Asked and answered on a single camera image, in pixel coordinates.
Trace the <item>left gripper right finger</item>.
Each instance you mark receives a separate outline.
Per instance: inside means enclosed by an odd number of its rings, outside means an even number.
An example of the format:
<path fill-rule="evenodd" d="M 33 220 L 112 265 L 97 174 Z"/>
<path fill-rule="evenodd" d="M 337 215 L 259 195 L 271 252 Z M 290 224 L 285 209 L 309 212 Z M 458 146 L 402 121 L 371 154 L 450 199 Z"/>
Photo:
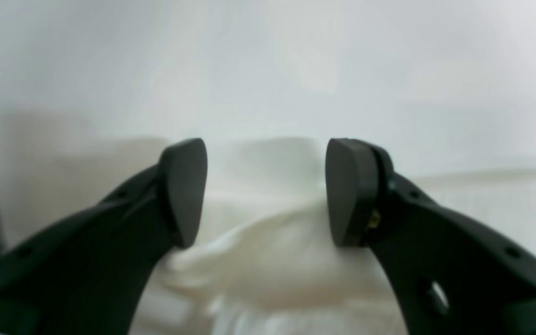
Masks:
<path fill-rule="evenodd" d="M 442 207 L 381 147 L 332 138 L 326 149 L 330 233 L 369 248 L 411 335 L 536 335 L 536 257 Z"/>

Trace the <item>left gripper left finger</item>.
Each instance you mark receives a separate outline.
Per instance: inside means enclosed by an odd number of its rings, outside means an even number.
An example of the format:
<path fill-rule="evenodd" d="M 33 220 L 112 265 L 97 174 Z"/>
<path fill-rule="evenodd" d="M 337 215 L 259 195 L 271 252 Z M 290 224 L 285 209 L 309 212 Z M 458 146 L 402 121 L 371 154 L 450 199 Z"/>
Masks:
<path fill-rule="evenodd" d="M 100 203 L 0 256 L 0 334 L 127 335 L 157 262 L 198 234 L 207 180 L 200 138 Z"/>

